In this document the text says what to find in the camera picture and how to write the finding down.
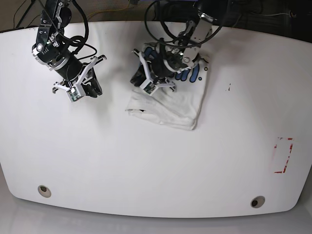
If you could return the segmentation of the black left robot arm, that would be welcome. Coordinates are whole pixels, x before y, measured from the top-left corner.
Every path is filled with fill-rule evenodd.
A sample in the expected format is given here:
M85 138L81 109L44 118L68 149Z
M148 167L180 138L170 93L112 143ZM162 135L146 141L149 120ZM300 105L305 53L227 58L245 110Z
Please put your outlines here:
M144 19L145 29L154 41L146 43L142 51L133 50L139 58L140 65L130 82L150 96L161 88L176 91L173 77L197 69L202 59L199 52L201 46L211 40L224 26L232 4L231 0L194 1L191 4L194 15L184 17L186 27L175 36L166 25L162 13L170 5L182 6L186 5L186 2L181 0L166 1L164 4L159 0L152 2L149 7L156 9L161 27L170 40L156 38L148 27L147 19Z

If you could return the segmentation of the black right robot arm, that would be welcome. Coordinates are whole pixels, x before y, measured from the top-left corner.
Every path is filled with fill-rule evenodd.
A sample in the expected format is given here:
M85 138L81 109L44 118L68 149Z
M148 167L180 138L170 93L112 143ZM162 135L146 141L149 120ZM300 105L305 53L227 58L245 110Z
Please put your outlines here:
M97 56L97 50L87 44L88 20L75 0L72 4L82 16L85 32L83 36L71 38L65 36L64 29L72 17L69 3L68 0L48 0L45 4L41 4L41 20L36 43L32 46L32 55L37 62L62 77L61 82L54 83L52 92L63 90L69 100L75 102L83 97L97 98L102 95L94 66L105 60L106 56ZM83 47L95 50L88 55L89 62L84 62L85 57L76 56Z

